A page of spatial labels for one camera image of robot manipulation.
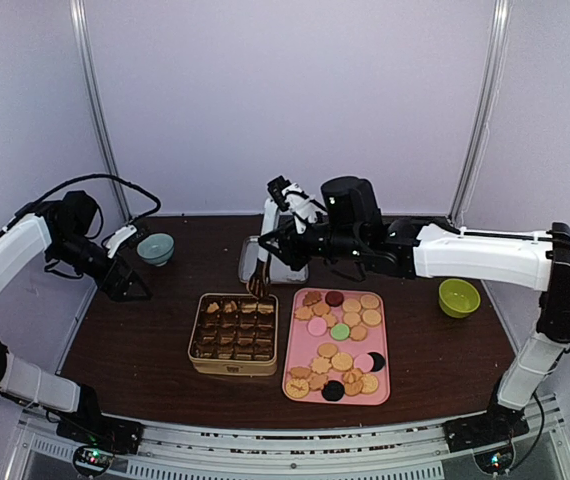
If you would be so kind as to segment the metal tongs white handle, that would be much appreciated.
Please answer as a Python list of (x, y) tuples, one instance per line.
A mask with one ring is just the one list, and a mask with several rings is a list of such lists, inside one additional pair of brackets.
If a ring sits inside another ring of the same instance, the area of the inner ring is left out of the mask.
[[(277, 203), (272, 198), (268, 198), (264, 204), (260, 235), (263, 236), (274, 231), (278, 227), (279, 217), (280, 213)], [(254, 272), (246, 284), (248, 293), (257, 299), (265, 298), (269, 294), (270, 268), (271, 253), (259, 246)]]

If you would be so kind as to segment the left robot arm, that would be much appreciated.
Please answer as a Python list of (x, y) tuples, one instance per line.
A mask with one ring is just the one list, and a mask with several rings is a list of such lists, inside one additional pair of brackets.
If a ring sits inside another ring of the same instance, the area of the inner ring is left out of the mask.
[(130, 220), (98, 243), (89, 230), (100, 212), (82, 190), (60, 200), (44, 195), (0, 231), (0, 396), (61, 415), (88, 444), (109, 433), (95, 390), (55, 375), (38, 361), (63, 338), (56, 324), (80, 293), (73, 280), (93, 280), (116, 302), (151, 297), (120, 254), (140, 235), (140, 220)]

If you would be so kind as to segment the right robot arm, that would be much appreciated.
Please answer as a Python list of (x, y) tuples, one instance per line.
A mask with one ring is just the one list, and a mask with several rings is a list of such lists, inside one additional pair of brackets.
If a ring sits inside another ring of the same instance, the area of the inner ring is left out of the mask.
[(477, 430), (500, 440), (516, 424), (537, 387), (570, 346), (570, 227), (525, 233), (471, 230), (443, 217), (384, 220), (370, 181), (342, 176), (316, 200), (279, 176), (267, 185), (251, 293), (266, 293), (268, 266), (278, 258), (298, 271), (318, 258), (351, 261), (361, 276), (494, 281), (539, 293), (539, 317), (516, 359), (500, 377)]

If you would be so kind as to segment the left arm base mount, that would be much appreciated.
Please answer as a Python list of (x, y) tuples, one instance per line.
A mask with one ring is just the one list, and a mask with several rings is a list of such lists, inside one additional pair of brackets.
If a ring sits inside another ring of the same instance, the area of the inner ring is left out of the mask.
[(62, 417), (56, 427), (59, 437), (120, 455), (136, 454), (143, 433), (141, 423), (111, 417), (101, 419), (98, 427), (88, 427)]

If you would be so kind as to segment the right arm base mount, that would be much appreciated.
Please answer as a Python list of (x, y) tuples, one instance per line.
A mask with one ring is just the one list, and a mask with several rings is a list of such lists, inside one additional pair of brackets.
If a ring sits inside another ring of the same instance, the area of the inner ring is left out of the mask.
[(526, 420), (480, 414), (446, 421), (443, 432), (451, 453), (507, 442), (530, 431)]

